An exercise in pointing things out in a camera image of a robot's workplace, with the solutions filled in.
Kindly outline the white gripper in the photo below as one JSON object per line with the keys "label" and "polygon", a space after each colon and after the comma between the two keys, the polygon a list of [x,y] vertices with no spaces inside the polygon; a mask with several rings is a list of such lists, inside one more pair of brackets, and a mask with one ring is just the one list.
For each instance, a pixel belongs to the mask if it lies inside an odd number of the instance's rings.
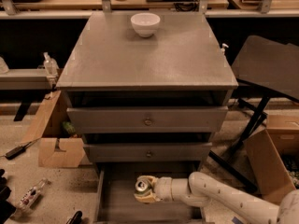
{"label": "white gripper", "polygon": [[154,186],[154,193],[135,194],[135,199],[141,203],[178,202],[191,193],[187,178],[157,178],[152,175],[142,175],[138,179],[141,178],[147,178],[151,186]]}

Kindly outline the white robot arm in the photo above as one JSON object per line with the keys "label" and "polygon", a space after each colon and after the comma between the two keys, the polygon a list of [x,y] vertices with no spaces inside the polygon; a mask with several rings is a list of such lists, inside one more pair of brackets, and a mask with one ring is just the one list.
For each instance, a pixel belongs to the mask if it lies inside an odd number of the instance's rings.
{"label": "white robot arm", "polygon": [[230,187],[201,172],[188,178],[141,175],[135,183],[141,203],[183,202],[204,207],[216,200],[242,216],[249,224],[299,224],[299,190],[289,192],[280,205]]}

